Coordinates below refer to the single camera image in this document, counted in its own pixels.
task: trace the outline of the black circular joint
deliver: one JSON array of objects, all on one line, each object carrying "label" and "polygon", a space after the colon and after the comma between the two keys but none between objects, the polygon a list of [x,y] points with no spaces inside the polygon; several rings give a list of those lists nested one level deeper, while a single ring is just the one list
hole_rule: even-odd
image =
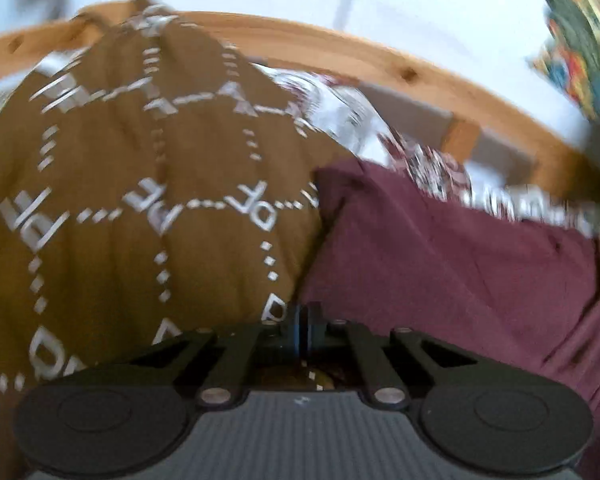
[{"label": "black circular joint", "polygon": [[23,399],[14,432],[37,468],[101,478],[157,462],[186,425],[186,407],[169,386],[50,384]]},{"label": "black circular joint", "polygon": [[593,427],[587,404],[560,384],[439,386],[420,418],[447,455],[490,474],[532,475],[572,464]]}]

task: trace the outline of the brown patterned cloth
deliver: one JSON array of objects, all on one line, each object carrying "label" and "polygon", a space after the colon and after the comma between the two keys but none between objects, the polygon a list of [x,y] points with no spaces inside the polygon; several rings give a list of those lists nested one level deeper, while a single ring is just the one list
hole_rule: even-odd
[{"label": "brown patterned cloth", "polygon": [[0,480],[36,380],[281,319],[320,231],[312,170],[351,156],[235,47],[136,6],[0,114]]}]

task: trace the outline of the wooden bed frame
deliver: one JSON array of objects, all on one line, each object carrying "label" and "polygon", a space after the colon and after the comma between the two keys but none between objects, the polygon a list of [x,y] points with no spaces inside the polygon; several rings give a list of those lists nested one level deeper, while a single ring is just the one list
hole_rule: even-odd
[{"label": "wooden bed frame", "polygon": [[[86,7],[83,13],[117,24],[132,14],[129,1]],[[277,68],[335,73],[378,84],[453,113],[442,149],[459,162],[487,127],[534,161],[529,178],[556,198],[600,202],[600,170],[547,128],[484,88],[392,48],[301,23],[221,12],[180,12],[212,36]],[[88,46],[102,35],[79,15],[0,36],[0,78],[34,66],[52,50]]]}]

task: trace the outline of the metal screw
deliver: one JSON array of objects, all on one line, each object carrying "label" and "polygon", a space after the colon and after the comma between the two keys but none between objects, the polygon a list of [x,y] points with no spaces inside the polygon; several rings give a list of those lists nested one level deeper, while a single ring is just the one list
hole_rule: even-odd
[{"label": "metal screw", "polygon": [[374,393],[378,402],[383,404],[400,404],[407,396],[398,388],[380,388]]},{"label": "metal screw", "polygon": [[225,404],[231,400],[231,392],[224,388],[207,388],[200,394],[200,399],[206,404]]}]

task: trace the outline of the maroon fabric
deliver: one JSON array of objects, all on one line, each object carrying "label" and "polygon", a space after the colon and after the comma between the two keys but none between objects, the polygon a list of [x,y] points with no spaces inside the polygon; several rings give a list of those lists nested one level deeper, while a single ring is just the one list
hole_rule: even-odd
[{"label": "maroon fabric", "polygon": [[[317,185],[328,233],[301,301],[378,333],[410,326],[567,384],[596,410],[600,439],[597,241],[440,202],[368,162],[318,170]],[[600,441],[584,470],[600,479]]]}]

